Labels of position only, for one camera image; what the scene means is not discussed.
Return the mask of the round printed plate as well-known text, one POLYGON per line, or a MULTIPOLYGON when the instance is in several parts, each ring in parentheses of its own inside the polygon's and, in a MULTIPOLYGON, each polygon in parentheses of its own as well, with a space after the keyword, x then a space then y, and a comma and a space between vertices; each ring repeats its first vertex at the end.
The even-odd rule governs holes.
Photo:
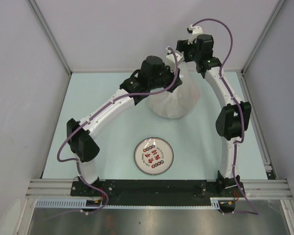
POLYGON ((148 175, 163 174, 169 170, 173 161, 173 148, 162 138, 144 139, 134 150, 135 165, 141 172, 148 175))

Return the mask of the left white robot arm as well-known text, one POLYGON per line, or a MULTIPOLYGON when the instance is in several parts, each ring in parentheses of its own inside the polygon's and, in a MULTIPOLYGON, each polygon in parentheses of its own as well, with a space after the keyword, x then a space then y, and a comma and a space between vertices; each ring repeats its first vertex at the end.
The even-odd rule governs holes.
POLYGON ((72 118, 67 122, 68 144, 77 157, 77 171, 84 193, 92 196, 98 191, 95 158, 100 148, 95 140, 100 132, 151 94, 173 92, 180 86, 182 81, 178 65, 182 60, 178 53, 168 54, 165 60, 148 56, 141 67, 124 80, 112 97, 96 111, 79 121, 72 118))

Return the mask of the white plastic bag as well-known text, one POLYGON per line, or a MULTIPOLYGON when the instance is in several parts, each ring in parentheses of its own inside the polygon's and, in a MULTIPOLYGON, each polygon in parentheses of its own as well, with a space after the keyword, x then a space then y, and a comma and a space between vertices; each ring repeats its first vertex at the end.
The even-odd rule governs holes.
POLYGON ((179 78, 182 84, 173 92, 163 92, 150 97, 149 106, 163 118, 178 119, 188 114, 201 97, 201 92, 189 74, 188 66, 181 52, 175 52, 178 61, 179 78))

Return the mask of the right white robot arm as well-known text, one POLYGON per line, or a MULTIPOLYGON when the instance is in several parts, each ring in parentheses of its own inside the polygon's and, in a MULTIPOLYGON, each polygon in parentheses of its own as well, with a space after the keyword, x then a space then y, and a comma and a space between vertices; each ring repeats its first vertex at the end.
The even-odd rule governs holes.
POLYGON ((216 179, 216 191, 221 196, 235 195, 242 190, 238 171, 238 149, 245 140, 251 114, 251 104, 242 101, 227 80, 220 60, 213 56, 214 39, 200 34, 192 42, 177 41, 176 49, 184 61, 195 62, 196 71, 213 89, 221 107, 216 131, 221 137, 221 165, 216 179))

